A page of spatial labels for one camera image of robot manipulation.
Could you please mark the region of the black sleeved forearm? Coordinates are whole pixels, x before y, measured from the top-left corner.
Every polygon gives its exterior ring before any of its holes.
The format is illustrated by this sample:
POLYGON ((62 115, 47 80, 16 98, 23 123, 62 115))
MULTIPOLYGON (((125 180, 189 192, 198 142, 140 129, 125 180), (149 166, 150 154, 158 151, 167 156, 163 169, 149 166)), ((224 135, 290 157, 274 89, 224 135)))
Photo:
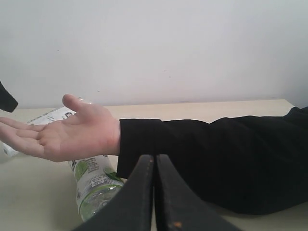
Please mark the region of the black sleeved forearm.
POLYGON ((166 154, 204 201, 263 215, 308 200, 308 110, 284 116, 198 120, 120 120, 117 174, 127 178, 143 154, 166 154))

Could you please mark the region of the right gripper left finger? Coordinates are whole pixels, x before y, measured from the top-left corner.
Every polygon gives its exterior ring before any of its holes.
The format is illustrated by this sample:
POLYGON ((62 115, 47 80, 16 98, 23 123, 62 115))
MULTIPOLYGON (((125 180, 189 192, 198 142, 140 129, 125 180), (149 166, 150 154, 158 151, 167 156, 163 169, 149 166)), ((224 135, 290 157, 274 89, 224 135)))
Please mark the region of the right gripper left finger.
POLYGON ((123 188, 76 231, 150 231, 154 158, 142 155, 123 188))

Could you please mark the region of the person's open hand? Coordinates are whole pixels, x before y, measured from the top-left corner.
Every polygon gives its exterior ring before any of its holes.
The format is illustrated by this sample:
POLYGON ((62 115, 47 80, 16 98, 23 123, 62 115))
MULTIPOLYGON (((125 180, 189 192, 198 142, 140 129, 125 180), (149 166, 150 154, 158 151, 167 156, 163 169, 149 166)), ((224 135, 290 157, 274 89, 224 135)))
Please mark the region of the person's open hand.
POLYGON ((69 94, 63 96, 63 105, 75 114, 47 125, 2 117, 0 140, 26 155, 54 162, 119 155, 120 122, 109 110, 69 94))

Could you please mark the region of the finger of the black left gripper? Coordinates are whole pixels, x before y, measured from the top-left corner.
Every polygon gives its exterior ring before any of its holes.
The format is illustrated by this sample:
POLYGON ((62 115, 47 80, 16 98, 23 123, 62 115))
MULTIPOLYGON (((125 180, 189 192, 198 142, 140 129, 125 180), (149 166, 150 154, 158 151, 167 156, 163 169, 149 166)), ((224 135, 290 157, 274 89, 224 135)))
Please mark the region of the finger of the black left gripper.
POLYGON ((4 88, 0 82, 0 109, 12 113, 18 106, 18 101, 4 88))

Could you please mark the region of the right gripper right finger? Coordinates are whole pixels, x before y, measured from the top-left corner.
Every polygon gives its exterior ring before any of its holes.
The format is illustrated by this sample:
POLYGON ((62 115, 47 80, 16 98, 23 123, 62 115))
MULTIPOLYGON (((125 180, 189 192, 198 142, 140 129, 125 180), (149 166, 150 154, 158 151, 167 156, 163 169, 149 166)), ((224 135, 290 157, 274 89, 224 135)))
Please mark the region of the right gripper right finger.
POLYGON ((238 231, 201 200, 165 154, 156 157, 155 216, 158 231, 238 231))

